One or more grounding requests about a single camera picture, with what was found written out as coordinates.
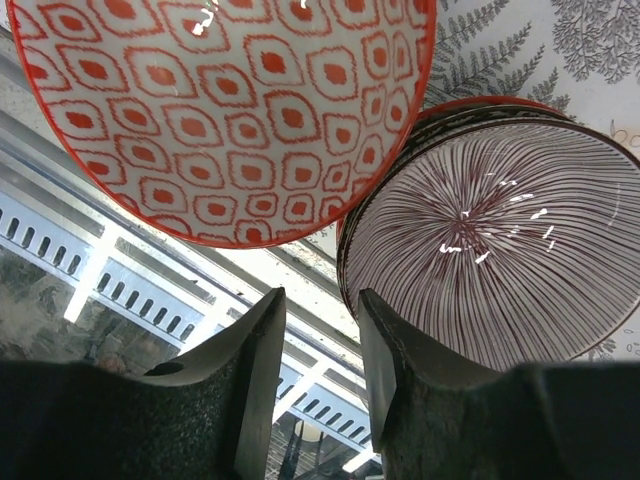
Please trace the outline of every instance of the hole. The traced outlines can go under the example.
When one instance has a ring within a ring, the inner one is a hole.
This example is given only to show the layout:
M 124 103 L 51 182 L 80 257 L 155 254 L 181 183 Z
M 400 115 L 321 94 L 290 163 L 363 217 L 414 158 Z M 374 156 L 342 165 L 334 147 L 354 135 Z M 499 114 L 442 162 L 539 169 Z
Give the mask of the hole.
M 309 405 L 307 405 L 306 407 L 304 407 L 303 412 L 304 413 L 309 413 L 311 410 L 313 410 L 314 408 L 316 408 L 318 406 L 318 404 L 320 403 L 320 400 L 316 399 L 313 400 L 311 403 L 309 403 Z
M 144 302 L 144 305 L 140 309 L 140 316 L 144 317 L 147 313 L 149 313 L 149 310 L 151 310 L 151 307 L 153 307 L 153 300 L 149 299 L 146 302 Z
M 240 319 L 240 317 L 242 317 L 242 314 L 239 311 L 237 311 L 235 308 L 230 308 L 229 310 L 227 310 L 227 315 L 233 318 L 234 320 L 238 320 Z
M 159 377 L 161 375 L 171 375 L 184 370 L 184 365 L 178 362 L 167 362 L 156 365 L 155 368 L 144 374 L 145 377 Z
M 191 335 L 191 332 L 193 332 L 195 328 L 196 327 L 192 324 L 187 325 L 187 328 L 185 328 L 184 332 L 182 332 L 182 335 L 180 335 L 180 341 L 186 342 L 187 338 L 189 338 L 189 335 Z
M 351 425 L 353 425 L 353 420 L 347 420 L 346 422 L 344 422 L 344 424 L 338 429 L 338 433 L 342 433 L 344 432 L 346 429 L 348 429 Z
M 331 411 L 331 407 L 324 407 L 322 410 L 320 410 L 318 413 L 316 413 L 315 419 L 316 420 L 321 419 L 322 417 L 324 417 L 330 411 Z
M 327 422 L 327 425 L 333 425 L 340 419 L 340 417 L 342 417 L 342 414 L 336 413 L 333 417 L 329 419 L 329 421 Z
M 351 435 L 349 435 L 349 439 L 353 440 L 354 438 L 356 438 L 358 435 L 360 435 L 362 432 L 364 432 L 364 427 L 358 427 L 356 428 L 353 433 Z
M 73 259 L 71 260 L 71 263 L 69 264 L 69 268 L 67 269 L 67 273 L 69 275 L 73 275 L 74 273 L 76 273 L 76 271 L 78 270 L 78 267 L 80 266 L 80 261 L 82 259 L 80 258 L 80 255 L 74 255 Z
M 40 258 L 44 257 L 47 254 L 47 250 L 49 250 L 50 245 L 51 239 L 49 237 L 44 237 L 42 239 L 42 243 L 40 244 L 40 248 L 38 249 L 38 256 Z
M 31 245 L 31 241 L 33 240 L 33 236 L 36 234 L 36 231 L 33 227 L 27 228 L 27 231 L 24 234 L 24 238 L 22 239 L 22 248 L 29 248 Z
M 134 290 L 133 292 L 131 292 L 131 295 L 129 295 L 127 303 L 124 304 L 124 308 L 129 310 L 131 307 L 133 307 L 136 303 L 136 300 L 138 300 L 139 296 L 140 296 L 140 293 L 137 290 Z
M 291 390 L 293 388 L 293 385 L 289 385 L 287 388 L 284 389 L 284 392 L 282 392 L 282 395 L 280 395 L 280 398 L 284 397 L 287 393 L 289 393 L 289 390 Z
M 9 224 L 9 230 L 7 230 L 7 238 L 9 240 L 13 240 L 13 237 L 16 236 L 16 231 L 18 230 L 19 226 L 20 220 L 18 220 L 17 218 L 11 220 L 11 223 Z
M 124 290 L 124 283 L 118 282 L 118 285 L 116 285 L 116 288 L 114 288 L 113 292 L 111 292 L 111 300 L 119 299 L 120 295 L 122 295 L 123 290 Z
M 156 314 L 155 318 L 153 319 L 153 324 L 154 325 L 159 324 L 166 314 L 167 314 L 167 309 L 162 307 Z
M 64 260 L 64 256 L 66 254 L 67 254 L 67 249 L 65 247 L 58 248 L 58 251 L 56 252 L 56 256 L 53 257 L 53 266 L 59 267 L 60 264 L 62 263 L 62 260 Z
M 176 327 L 180 325 L 181 321 L 182 321 L 182 317 L 180 315 L 176 315 L 175 317 L 173 317 L 173 320 L 171 320 L 171 323 L 167 327 L 167 333 L 173 333 Z
M 100 281 L 98 282 L 98 286 L 96 287 L 96 290 L 100 293 L 104 292 L 104 289 L 107 287 L 107 285 L 109 285 L 110 281 L 111 281 L 111 275 L 109 275 L 108 273 L 105 273 L 100 279 Z
M 293 402 L 294 405 L 299 404 L 302 400 L 304 400 L 305 398 L 307 398 L 307 394 L 303 393 L 302 395 L 300 395 L 300 398 L 298 398 L 298 400 L 296 400 L 295 402 Z

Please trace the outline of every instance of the red rim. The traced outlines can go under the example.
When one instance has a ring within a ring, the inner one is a hole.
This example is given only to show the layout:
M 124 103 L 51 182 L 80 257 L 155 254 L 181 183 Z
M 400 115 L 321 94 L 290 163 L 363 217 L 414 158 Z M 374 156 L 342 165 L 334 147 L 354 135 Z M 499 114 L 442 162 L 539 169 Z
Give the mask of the red rim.
M 37 88 L 37 85 L 33 81 L 31 75 L 29 74 L 29 70 L 26 68 L 28 64 L 26 60 L 26 55 L 24 53 L 24 46 L 22 44 L 22 39 L 19 35 L 19 28 L 15 18 L 14 9 L 16 8 L 16 0 L 7 0 L 7 13 L 9 15 L 9 23 L 11 25 L 11 30 L 14 32 L 14 39 L 16 43 L 16 51 L 18 52 L 18 56 L 20 58 L 20 63 L 22 64 L 23 70 L 29 82 L 29 86 L 31 87 L 31 91 L 33 92 L 36 101 L 38 102 L 38 106 L 40 110 L 43 112 L 47 122 L 51 126 L 53 132 L 56 137 L 65 148 L 67 153 L 71 156 L 74 162 L 80 166 L 80 168 L 84 171 L 84 173 L 96 184 L 100 187 L 100 189 L 105 192 L 116 204 L 120 207 L 124 208 L 131 215 L 136 217 L 141 222 L 144 222 L 152 227 L 178 237 L 182 240 L 185 240 L 190 243 L 194 243 L 197 245 L 203 245 L 206 247 L 213 248 L 228 248 L 228 249 L 249 249 L 249 248 L 265 248 L 265 247 L 274 247 L 277 245 L 282 245 L 289 242 L 294 242 L 296 240 L 300 240 L 308 235 L 311 235 L 323 228 L 331 225 L 336 220 L 344 217 L 351 209 L 357 206 L 378 184 L 378 182 L 384 178 L 384 175 L 387 173 L 393 162 L 395 161 L 397 155 L 402 150 L 404 143 L 409 137 L 411 130 L 413 129 L 413 125 L 418 118 L 418 114 L 420 113 L 420 107 L 422 105 L 422 101 L 424 98 L 424 93 L 427 88 L 427 84 L 429 82 L 429 75 L 431 73 L 431 65 L 433 62 L 433 54 L 435 51 L 435 36 L 436 36 L 436 0 L 421 0 L 423 7 L 427 13 L 427 23 L 425 25 L 425 41 L 426 41 L 426 51 L 425 57 L 423 59 L 424 68 L 420 73 L 420 78 L 418 82 L 416 82 L 416 91 L 414 94 L 413 101 L 409 107 L 409 113 L 405 120 L 405 125 L 401 128 L 400 133 L 398 134 L 396 141 L 393 146 L 389 150 L 385 160 L 382 162 L 380 169 L 373 175 L 367 185 L 355 196 L 351 197 L 348 202 L 346 202 L 342 208 L 337 210 L 333 215 L 328 216 L 322 222 L 314 225 L 312 228 L 306 231 L 300 231 L 296 233 L 292 233 L 290 235 L 285 235 L 279 237 L 277 241 L 271 239 L 270 241 L 260 242 L 260 243 L 220 243 L 215 241 L 205 241 L 202 238 L 196 238 L 194 236 L 185 234 L 183 232 L 179 232 L 172 228 L 166 227 L 164 225 L 160 225 L 152 219 L 146 218 L 139 211 L 132 208 L 131 206 L 125 204 L 124 202 L 118 201 L 114 196 L 113 192 L 109 190 L 109 188 L 102 183 L 94 174 L 91 172 L 84 163 L 80 160 L 80 157 L 76 154 L 75 150 L 71 148 L 67 140 L 60 133 L 57 125 L 53 121 L 53 116 L 50 114 L 42 96 L 40 95 L 40 91 Z
M 480 97 L 469 97 L 469 98 L 461 98 L 458 100 L 452 100 L 450 102 L 442 103 L 440 105 L 436 105 L 435 107 L 428 108 L 427 110 L 423 110 L 416 117 L 414 126 L 417 122 L 425 120 L 432 115 L 443 113 L 453 108 L 463 107 L 465 105 L 474 105 L 478 103 L 489 104 L 489 105 L 524 105 L 527 107 L 534 107 L 534 108 L 540 108 L 542 110 L 548 110 L 550 112 L 558 113 L 564 116 L 562 112 L 556 110 L 555 108 L 548 107 L 543 103 L 534 102 L 532 100 L 526 100 L 524 98 L 518 98 L 518 97 L 509 97 L 506 95 L 485 95 Z M 336 222 L 337 223 L 336 244 L 340 243 L 340 235 L 342 234 L 342 228 L 344 227 L 345 218 L 348 213 L 349 212 L 346 212 Z

